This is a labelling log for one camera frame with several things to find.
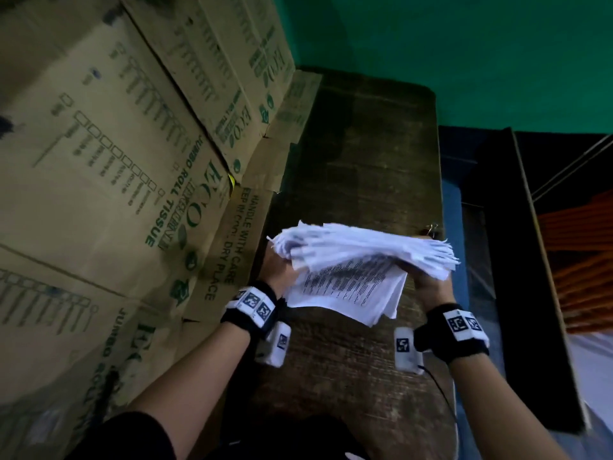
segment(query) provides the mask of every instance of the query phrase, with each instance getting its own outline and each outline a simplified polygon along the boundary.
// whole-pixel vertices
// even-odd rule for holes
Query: green wall
[[[612,0],[276,0],[294,58],[423,84],[439,124],[613,132]]]

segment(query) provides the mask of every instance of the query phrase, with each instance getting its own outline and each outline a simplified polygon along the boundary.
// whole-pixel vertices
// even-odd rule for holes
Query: stack of paper
[[[289,307],[323,307],[377,324],[392,319],[406,280],[397,259],[444,280],[459,264],[446,241],[416,239],[342,224],[300,222],[271,239],[275,251],[304,272],[286,293]]]

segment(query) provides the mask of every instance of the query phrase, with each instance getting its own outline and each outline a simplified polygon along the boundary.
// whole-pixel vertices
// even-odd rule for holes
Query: cable
[[[428,370],[425,366],[418,365],[418,368],[421,368],[422,370],[424,370],[426,373],[428,373],[428,376],[430,376],[430,378],[432,378],[432,380],[434,381],[434,384],[436,384],[436,386],[438,387],[438,390],[441,392],[441,395],[443,396],[443,399],[445,399],[445,402],[447,403],[447,406],[449,408],[449,413],[451,413],[451,416],[454,418],[454,421],[456,422],[456,425],[457,425],[458,424],[458,419],[456,418],[456,412],[451,407],[451,404],[447,400],[447,396],[445,395],[445,393],[443,392],[441,387],[438,385],[438,382],[436,381],[436,378],[434,378],[432,373],[430,373],[430,370]]]

